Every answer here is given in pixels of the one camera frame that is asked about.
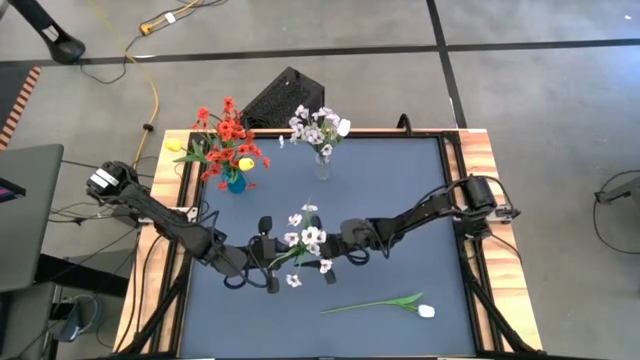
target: blue table surface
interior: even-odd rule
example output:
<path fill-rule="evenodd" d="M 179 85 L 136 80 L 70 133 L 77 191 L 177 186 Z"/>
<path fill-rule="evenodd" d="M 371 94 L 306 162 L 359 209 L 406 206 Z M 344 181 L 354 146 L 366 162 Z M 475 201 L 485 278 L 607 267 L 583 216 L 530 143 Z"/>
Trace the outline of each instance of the blue table surface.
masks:
<path fill-rule="evenodd" d="M 258 140 L 271 168 L 248 172 L 258 187 L 234 195 L 210 180 L 204 192 L 220 210 L 216 227 L 227 243 L 246 245 L 260 217 L 273 217 L 272 237 L 283 238 L 290 215 L 310 201 L 324 228 L 339 232 L 349 218 L 393 217 L 429 190 L 444 184 L 435 139 L 346 139 L 332 157 L 327 181 L 314 175 L 312 149 L 305 144 Z M 408 233 L 389 259 L 371 251 L 366 266 L 334 261 L 337 283 L 326 285 L 317 270 L 300 271 L 302 286 L 291 288 L 278 272 L 280 292 L 245 286 L 229 290 L 223 276 L 195 264 L 190 279 L 180 356 L 366 357 L 473 355 L 474 345 L 451 221 L 440 219 Z M 251 279 L 264 282 L 258 271 Z M 397 307 L 380 306 L 321 315 L 323 310 L 422 292 L 418 303 L 436 315 L 423 319 Z"/>

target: black speaker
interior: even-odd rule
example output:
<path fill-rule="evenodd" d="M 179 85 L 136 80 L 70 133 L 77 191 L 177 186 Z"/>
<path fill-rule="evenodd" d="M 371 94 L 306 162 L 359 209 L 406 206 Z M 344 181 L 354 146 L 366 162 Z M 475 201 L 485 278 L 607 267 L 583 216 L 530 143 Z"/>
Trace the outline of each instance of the black speaker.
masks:
<path fill-rule="evenodd" d="M 299 105 L 310 113 L 318 111 L 324 106 L 324 86 L 288 67 L 242 110 L 242 116 L 248 128 L 288 128 Z"/>

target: glass vase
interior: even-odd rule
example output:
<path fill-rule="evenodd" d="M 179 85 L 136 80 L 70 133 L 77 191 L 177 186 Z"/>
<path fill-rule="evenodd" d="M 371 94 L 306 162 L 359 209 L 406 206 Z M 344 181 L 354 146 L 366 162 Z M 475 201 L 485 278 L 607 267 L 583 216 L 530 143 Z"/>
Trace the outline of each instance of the glass vase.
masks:
<path fill-rule="evenodd" d="M 320 181 L 326 181 L 331 177 L 331 162 L 328 157 L 316 154 L 314 172 Z"/>

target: yellow cable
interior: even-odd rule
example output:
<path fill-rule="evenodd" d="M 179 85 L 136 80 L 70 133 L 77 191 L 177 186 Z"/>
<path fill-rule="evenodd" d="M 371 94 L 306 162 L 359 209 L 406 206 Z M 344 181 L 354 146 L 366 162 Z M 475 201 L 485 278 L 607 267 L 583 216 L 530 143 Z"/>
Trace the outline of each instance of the yellow cable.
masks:
<path fill-rule="evenodd" d="M 192 7 L 193 5 L 195 5 L 198 1 L 200 1 L 200 0 L 193 0 L 193 1 L 192 1 L 191 3 L 189 3 L 188 5 L 185 5 L 182 9 L 180 9 L 180 10 L 176 10 L 176 11 L 173 13 L 173 15 L 175 16 L 175 15 L 180 14 L 181 12 L 184 12 L 184 11 L 185 11 L 185 10 L 187 10 L 188 8 L 190 8 L 190 7 Z M 160 19 L 158 19 L 158 20 L 157 20 L 156 22 L 154 22 L 154 23 L 151 23 L 150 25 L 151 25 L 151 27 L 154 27 L 154 26 L 156 26 L 156 25 L 158 25 L 158 24 L 162 23 L 163 21 L 167 21 L 167 18 L 166 18 L 166 17 L 164 17 L 164 16 L 161 16 L 161 17 L 160 17 Z"/>
<path fill-rule="evenodd" d="M 158 116 L 158 108 L 160 107 L 160 99 L 158 98 L 158 91 L 156 90 L 156 85 L 153 83 L 153 79 L 144 70 L 142 65 L 136 61 L 136 59 L 134 59 L 133 57 L 129 56 L 129 54 L 127 54 L 127 47 L 122 42 L 122 39 L 120 38 L 120 35 L 118 34 L 118 32 L 111 26 L 111 24 L 107 20 L 107 17 L 104 14 L 104 11 L 102 10 L 102 8 L 100 8 L 100 6 L 98 6 L 98 4 L 96 4 L 93 0 L 87 0 L 87 2 L 89 2 L 89 5 L 91 5 L 93 10 L 96 12 L 96 15 L 98 15 L 102 23 L 107 27 L 107 29 L 111 32 L 113 37 L 116 39 L 116 41 L 118 42 L 118 45 L 120 46 L 120 50 L 122 50 L 122 53 L 124 54 L 124 56 L 127 59 L 129 59 L 129 61 L 136 64 L 136 66 L 138 66 L 140 71 L 142 71 L 142 73 L 144 74 L 145 79 L 151 86 L 151 90 L 153 90 L 153 98 L 155 100 L 155 105 L 153 107 L 153 113 L 151 113 L 151 118 L 149 119 L 147 124 L 149 125 L 153 124 L 153 122 L 156 120 L 156 117 Z M 145 129 L 144 134 L 142 135 L 142 140 L 140 140 L 140 146 L 138 146 L 138 152 L 136 153 L 136 157 L 133 162 L 134 169 L 138 167 L 138 160 L 140 160 L 140 156 L 142 155 L 142 149 L 144 147 L 144 143 L 147 139 L 148 134 L 149 134 L 149 130 Z"/>

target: green stem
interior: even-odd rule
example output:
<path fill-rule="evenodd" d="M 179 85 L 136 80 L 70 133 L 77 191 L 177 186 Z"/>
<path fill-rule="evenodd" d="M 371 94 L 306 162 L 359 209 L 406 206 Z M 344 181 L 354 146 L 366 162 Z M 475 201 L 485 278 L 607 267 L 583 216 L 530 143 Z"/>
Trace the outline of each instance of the green stem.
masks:
<path fill-rule="evenodd" d="M 368 303 L 368 304 L 351 305 L 351 306 L 345 306 L 337 309 L 325 310 L 325 311 L 321 311 L 320 314 L 330 314 L 338 311 L 360 309 L 363 307 L 376 306 L 376 305 L 395 305 L 395 304 L 390 304 L 388 301 L 377 301 L 377 302 Z"/>

